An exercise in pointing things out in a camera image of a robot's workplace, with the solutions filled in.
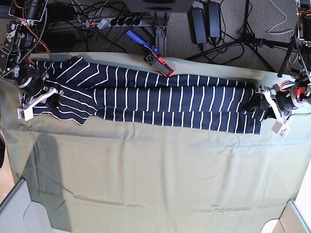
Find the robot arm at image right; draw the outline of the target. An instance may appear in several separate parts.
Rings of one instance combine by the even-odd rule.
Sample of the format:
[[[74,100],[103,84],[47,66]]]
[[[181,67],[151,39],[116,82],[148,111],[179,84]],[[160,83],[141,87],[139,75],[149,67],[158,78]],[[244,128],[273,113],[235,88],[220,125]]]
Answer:
[[[292,80],[283,81],[272,87],[260,86],[255,96],[244,106],[252,114],[262,113],[264,118],[274,118],[285,124],[294,111],[311,102],[311,2],[309,0],[296,1],[297,23],[289,43],[281,43],[256,38],[248,24],[248,17],[244,18],[243,36],[252,49],[268,46],[271,48],[286,48],[287,52],[277,76],[282,77],[285,70],[289,70],[290,56],[296,53],[300,70],[296,75],[289,71]]]

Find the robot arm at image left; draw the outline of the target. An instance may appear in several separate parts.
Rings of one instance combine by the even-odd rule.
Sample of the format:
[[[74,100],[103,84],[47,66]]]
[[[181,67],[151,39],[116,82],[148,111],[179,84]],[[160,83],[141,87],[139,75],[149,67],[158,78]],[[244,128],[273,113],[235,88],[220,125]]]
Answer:
[[[48,21],[47,3],[46,0],[15,0],[9,9],[14,20],[7,26],[0,50],[0,79],[17,89],[22,108],[33,107],[35,101],[54,107],[56,96],[61,93],[46,84],[52,62],[40,69],[30,58],[39,45],[50,54],[42,40]]]

